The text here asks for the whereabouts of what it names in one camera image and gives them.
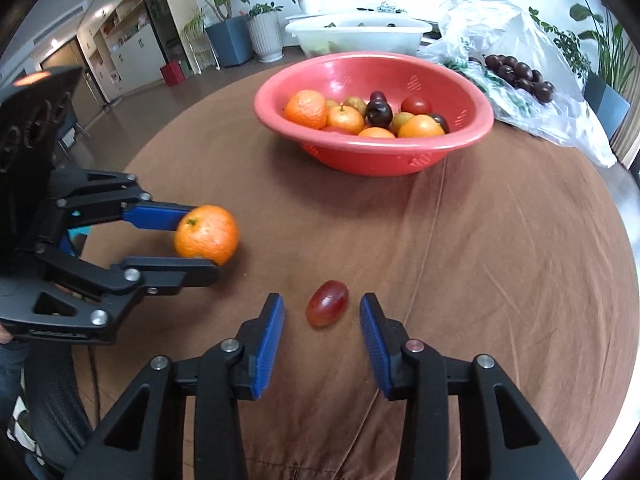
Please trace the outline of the person left forearm grey sleeve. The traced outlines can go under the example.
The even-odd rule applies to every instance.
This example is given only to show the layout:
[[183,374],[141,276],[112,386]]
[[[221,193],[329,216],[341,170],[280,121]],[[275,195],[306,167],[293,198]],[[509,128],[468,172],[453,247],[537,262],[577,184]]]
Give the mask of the person left forearm grey sleeve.
[[6,429],[21,390],[21,374],[29,354],[29,343],[13,339],[0,348],[0,422]]

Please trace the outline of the person left hand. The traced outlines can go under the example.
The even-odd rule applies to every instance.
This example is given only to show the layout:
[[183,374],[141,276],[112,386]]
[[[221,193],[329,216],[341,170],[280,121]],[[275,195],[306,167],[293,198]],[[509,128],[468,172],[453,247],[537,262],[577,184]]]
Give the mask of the person left hand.
[[13,336],[0,325],[0,344],[9,344],[13,340]]

